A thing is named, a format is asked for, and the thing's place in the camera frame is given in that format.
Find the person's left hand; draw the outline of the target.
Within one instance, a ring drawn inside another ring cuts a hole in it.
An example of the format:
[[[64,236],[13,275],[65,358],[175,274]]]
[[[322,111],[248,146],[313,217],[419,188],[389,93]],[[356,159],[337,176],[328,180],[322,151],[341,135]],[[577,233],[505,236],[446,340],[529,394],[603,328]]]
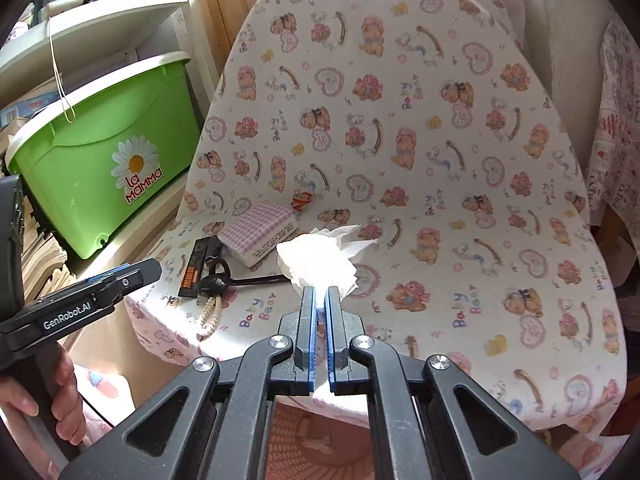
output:
[[[56,433],[71,445],[78,445],[86,435],[87,424],[77,389],[74,363],[62,346],[58,346],[53,380],[58,386],[51,405]],[[39,406],[32,395],[17,380],[6,375],[1,376],[1,408],[14,408],[28,416],[39,414]]]

